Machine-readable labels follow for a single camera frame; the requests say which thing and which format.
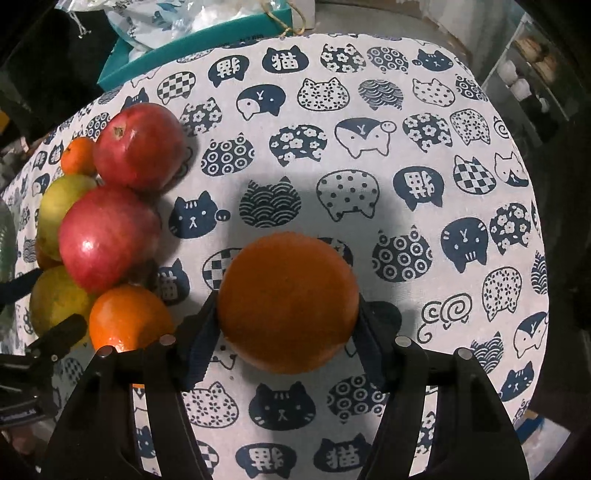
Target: red pomegranate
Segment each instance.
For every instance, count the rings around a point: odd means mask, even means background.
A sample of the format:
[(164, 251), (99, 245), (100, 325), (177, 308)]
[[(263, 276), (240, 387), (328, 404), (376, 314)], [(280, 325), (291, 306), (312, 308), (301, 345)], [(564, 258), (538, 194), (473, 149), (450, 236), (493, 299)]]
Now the red pomegranate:
[(59, 230), (60, 255), (72, 279), (101, 293), (156, 253), (160, 218), (131, 190), (105, 185), (68, 210)]
[(99, 135), (95, 166), (107, 184), (138, 192), (161, 190), (187, 154), (177, 118), (155, 103), (138, 103), (117, 114)]

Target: metal bolt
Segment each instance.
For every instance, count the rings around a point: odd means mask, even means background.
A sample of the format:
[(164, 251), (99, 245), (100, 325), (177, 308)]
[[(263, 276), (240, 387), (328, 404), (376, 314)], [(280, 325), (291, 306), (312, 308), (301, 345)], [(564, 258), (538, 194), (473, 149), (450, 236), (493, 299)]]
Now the metal bolt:
[(165, 335), (162, 335), (162, 337), (160, 337), (160, 344), (164, 346), (173, 345), (176, 341), (177, 339), (175, 338), (175, 336), (171, 335), (170, 333), (166, 333)]
[(115, 349), (110, 345), (103, 345), (96, 351), (96, 354), (101, 358), (106, 358), (112, 354), (114, 350)]
[(404, 335), (397, 336), (394, 342), (396, 343), (396, 345), (401, 346), (402, 348), (407, 348), (412, 344), (410, 338), (405, 337)]
[(457, 354), (460, 356), (460, 358), (463, 358), (464, 360), (469, 360), (470, 358), (472, 358), (472, 352), (467, 348), (458, 349)]

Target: teal box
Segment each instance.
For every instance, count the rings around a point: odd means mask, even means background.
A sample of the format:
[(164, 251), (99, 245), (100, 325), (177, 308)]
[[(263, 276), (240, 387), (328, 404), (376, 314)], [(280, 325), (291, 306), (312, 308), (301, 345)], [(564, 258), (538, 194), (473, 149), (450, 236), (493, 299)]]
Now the teal box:
[[(283, 23), (292, 27), (291, 8), (273, 10), (273, 14)], [(129, 52), (132, 47), (120, 38), (105, 62), (97, 83), (106, 92), (138, 75), (149, 72), (169, 61), (191, 55), (191, 53), (231, 45), (239, 41), (277, 37), (283, 33), (283, 30), (279, 23), (265, 13), (251, 15), (214, 25), (179, 38), (145, 53), (132, 62), (129, 61)]]

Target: yellow green fruit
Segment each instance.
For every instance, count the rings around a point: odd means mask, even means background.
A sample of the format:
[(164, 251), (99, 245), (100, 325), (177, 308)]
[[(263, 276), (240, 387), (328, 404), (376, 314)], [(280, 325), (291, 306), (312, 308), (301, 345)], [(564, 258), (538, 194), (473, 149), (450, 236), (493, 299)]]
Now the yellow green fruit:
[(48, 257), (61, 261), (57, 242), (61, 221), (74, 202), (96, 187), (94, 179), (85, 175), (65, 175), (55, 180), (41, 199), (37, 242)]
[[(31, 324), (38, 336), (79, 313), (88, 322), (96, 297), (74, 283), (63, 265), (45, 270), (35, 283), (29, 301)], [(87, 342), (86, 335), (78, 345)]]

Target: cat print tablecloth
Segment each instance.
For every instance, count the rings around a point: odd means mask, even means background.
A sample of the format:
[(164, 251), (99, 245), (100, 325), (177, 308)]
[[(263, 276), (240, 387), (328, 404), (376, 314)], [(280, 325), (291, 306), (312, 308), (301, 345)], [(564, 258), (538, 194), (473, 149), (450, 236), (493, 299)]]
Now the cat print tablecloth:
[[(38, 208), (64, 146), (97, 138), (138, 102), (165, 105), (190, 139), (159, 204), (156, 291), (178, 322), (246, 244), (302, 232), (343, 256), (372, 308), (400, 311), (402, 334), (427, 349), (471, 348), (510, 418), (523, 413), (548, 328), (534, 192), (503, 120), (452, 53), (411, 38), (315, 34), (204, 51), (105, 93), (52, 132), (4, 192), (19, 274), (35, 267)], [(35, 339), (28, 298), (16, 311), (3, 348), (23, 352)], [(92, 353), (56, 366), (59, 405)], [(437, 391), (427, 393), (413, 472), (433, 439)], [(157, 473), (144, 391), (133, 395), (139, 451)], [(223, 340), (183, 397), (216, 480), (356, 478), (387, 399), (352, 342), (317, 371), (280, 376)]]

